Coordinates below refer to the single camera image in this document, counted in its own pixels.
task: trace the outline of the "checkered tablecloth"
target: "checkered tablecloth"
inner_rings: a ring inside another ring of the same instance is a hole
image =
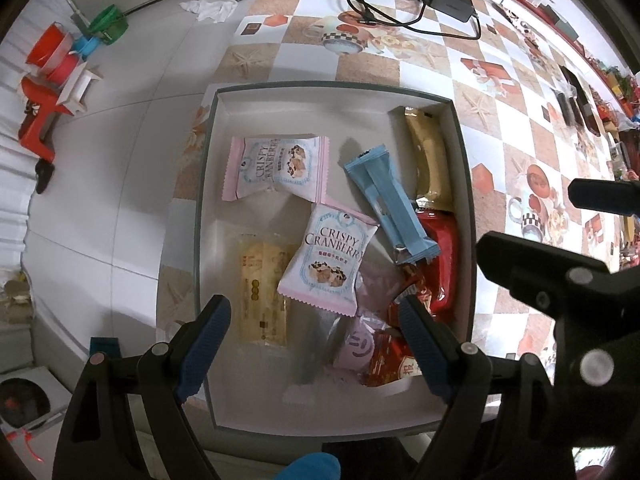
[[[408,21],[415,0],[367,0]],[[554,92],[559,64],[589,86],[558,49],[487,0],[472,0],[479,41],[359,24],[346,0],[255,0],[211,85],[180,160],[158,282],[157,326],[193,319],[195,200],[209,106],[217,88],[284,80],[341,80],[412,88],[453,100],[472,173],[477,238],[489,230],[532,238],[619,266],[620,226],[608,214],[577,210],[573,178],[612,179],[604,137],[568,127]],[[415,27],[473,35],[426,9]],[[602,124],[597,119],[601,132]],[[552,320],[510,297],[478,271],[472,340],[488,354],[535,352],[552,359]]]

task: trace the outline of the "white cloth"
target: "white cloth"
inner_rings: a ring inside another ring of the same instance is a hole
[[[212,19],[215,23],[224,22],[234,11],[238,2],[229,0],[227,2],[207,2],[206,0],[193,0],[181,3],[184,10],[198,15],[198,21],[205,18]]]

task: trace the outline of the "red wrapper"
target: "red wrapper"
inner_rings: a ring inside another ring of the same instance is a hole
[[[415,294],[420,302],[427,309],[427,312],[431,313],[431,291],[427,286],[424,275],[418,270],[418,267],[407,264],[401,266],[402,273],[404,274],[406,281],[402,286],[402,291],[389,303],[387,311],[387,323],[396,328],[400,328],[400,321],[398,319],[398,307],[402,298]]]
[[[365,386],[382,386],[405,377],[422,375],[414,354],[402,336],[374,334],[376,349],[369,364]]]

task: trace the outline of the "silver bolt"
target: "silver bolt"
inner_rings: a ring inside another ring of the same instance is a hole
[[[549,295],[544,290],[541,290],[536,296],[536,305],[541,310],[546,310],[549,308],[550,304],[551,304],[551,298],[549,298]]]
[[[169,351],[169,345],[167,343],[156,343],[151,347],[151,353],[153,355],[164,355]]]
[[[574,267],[567,273],[569,279],[578,285],[588,285],[593,280],[593,273],[584,267]]]
[[[580,361],[580,376],[589,386],[604,386],[613,376],[614,362],[608,352],[596,348]]]
[[[460,349],[463,351],[463,353],[467,355],[473,355],[478,353],[478,347],[473,343],[468,343],[468,342],[462,343],[462,345],[460,345]]]
[[[99,365],[102,361],[104,361],[104,354],[102,352],[96,352],[94,355],[91,356],[91,358],[89,359],[89,362],[92,365]]]

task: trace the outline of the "tiled floor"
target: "tiled floor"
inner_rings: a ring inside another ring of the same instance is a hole
[[[177,157],[251,3],[213,23],[198,22],[181,1],[129,16],[124,36],[90,57],[104,79],[87,92],[88,113],[63,118],[52,133],[56,172],[31,202],[24,266],[55,329],[39,330],[36,357],[62,377],[76,377],[68,367],[82,366],[91,336],[116,336],[124,355],[154,342]],[[61,352],[56,337],[74,351]]]

